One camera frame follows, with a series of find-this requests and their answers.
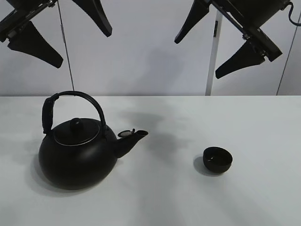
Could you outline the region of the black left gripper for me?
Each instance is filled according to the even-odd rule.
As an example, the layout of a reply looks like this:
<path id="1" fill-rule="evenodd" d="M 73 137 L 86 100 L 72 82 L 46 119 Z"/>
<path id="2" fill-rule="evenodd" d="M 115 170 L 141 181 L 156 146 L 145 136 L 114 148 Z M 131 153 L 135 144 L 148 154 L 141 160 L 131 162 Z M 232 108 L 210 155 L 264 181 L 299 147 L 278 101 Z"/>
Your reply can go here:
<path id="1" fill-rule="evenodd" d="M 43 38 L 30 21 L 56 0 L 7 0 L 13 7 L 0 22 L 0 41 L 9 40 L 8 48 L 36 57 L 55 68 L 63 63 L 62 56 Z"/>

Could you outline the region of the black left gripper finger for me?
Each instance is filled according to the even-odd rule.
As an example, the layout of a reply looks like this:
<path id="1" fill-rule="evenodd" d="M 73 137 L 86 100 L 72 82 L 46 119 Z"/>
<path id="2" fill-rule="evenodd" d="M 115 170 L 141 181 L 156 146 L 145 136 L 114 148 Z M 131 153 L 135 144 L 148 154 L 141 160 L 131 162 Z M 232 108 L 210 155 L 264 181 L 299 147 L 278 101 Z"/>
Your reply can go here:
<path id="1" fill-rule="evenodd" d="M 112 35 L 112 26 L 104 12 L 100 0 L 73 0 L 97 25 L 106 37 Z"/>

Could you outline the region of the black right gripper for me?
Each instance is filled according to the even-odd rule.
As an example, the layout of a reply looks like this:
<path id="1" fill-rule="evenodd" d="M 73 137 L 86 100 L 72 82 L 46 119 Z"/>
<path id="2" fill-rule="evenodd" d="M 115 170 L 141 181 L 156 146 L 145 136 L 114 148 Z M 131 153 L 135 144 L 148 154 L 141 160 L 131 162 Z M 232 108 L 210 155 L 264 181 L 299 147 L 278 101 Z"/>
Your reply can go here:
<path id="1" fill-rule="evenodd" d="M 278 46 L 261 30 L 261 26 L 288 6 L 291 7 L 288 18 L 292 23 L 293 2 L 290 0 L 194 0 L 174 39 L 176 44 L 209 13 L 210 5 L 221 12 L 242 33 L 246 41 L 231 58 L 216 69 L 217 79 L 243 68 L 260 65 L 266 57 L 272 62 L 282 55 Z"/>

